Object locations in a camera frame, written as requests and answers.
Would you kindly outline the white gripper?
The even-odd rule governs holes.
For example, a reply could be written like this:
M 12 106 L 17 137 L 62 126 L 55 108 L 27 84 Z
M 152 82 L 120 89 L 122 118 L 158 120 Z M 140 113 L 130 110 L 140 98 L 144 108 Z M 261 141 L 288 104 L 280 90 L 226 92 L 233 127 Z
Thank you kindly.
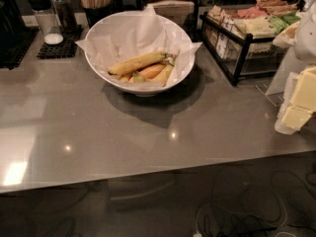
M 304 15 L 294 38 L 297 59 L 306 64 L 316 63 L 316 0 L 305 0 Z M 307 67 L 299 76 L 291 96 L 293 106 L 316 112 L 316 67 Z

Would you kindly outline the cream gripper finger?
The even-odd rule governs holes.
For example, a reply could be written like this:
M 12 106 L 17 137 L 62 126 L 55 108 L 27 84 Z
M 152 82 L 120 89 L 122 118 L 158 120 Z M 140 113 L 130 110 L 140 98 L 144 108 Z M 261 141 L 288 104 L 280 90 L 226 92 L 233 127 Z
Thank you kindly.
M 282 123 L 292 129 L 301 129 L 312 117 L 313 112 L 298 106 L 289 106 L 281 121 Z

